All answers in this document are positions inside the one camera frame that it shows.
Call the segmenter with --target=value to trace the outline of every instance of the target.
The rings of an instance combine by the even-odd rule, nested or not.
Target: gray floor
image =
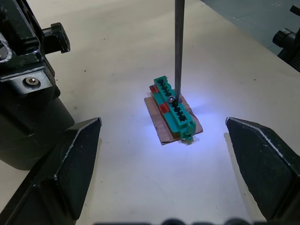
[[[277,31],[288,28],[296,32],[300,26],[300,17],[290,12],[291,6],[300,0],[202,1],[274,54],[281,51],[272,43]]]

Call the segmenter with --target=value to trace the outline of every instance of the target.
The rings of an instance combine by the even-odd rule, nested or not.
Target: green connector
[[[150,90],[171,132],[179,134],[182,140],[191,140],[196,132],[196,123],[182,103],[176,101],[169,103],[169,97],[174,97],[175,92],[167,78],[162,76],[154,79],[154,85],[150,86]]]

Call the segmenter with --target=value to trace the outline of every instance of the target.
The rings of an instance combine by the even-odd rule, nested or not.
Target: metal bolt
[[[28,84],[29,86],[36,86],[39,84],[39,80],[37,78],[34,77],[27,77],[25,79],[26,84]]]
[[[171,103],[173,103],[173,102],[175,102],[175,97],[174,96],[169,96],[169,98],[168,98],[168,102],[171,104]]]

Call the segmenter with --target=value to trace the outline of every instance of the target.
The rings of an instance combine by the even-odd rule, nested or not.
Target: white table
[[[42,28],[61,22],[72,51],[51,54],[76,122],[100,116],[95,170],[77,225],[176,217],[262,219],[239,174],[227,116],[275,130],[300,153],[300,75],[199,0],[186,2],[181,91],[204,133],[162,146],[144,97],[174,84],[174,0],[29,0]],[[27,172],[0,163],[0,206]]]

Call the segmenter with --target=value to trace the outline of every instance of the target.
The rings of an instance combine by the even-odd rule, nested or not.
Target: metal rod
[[[185,0],[175,0],[175,99],[179,102],[181,88],[183,22]]]

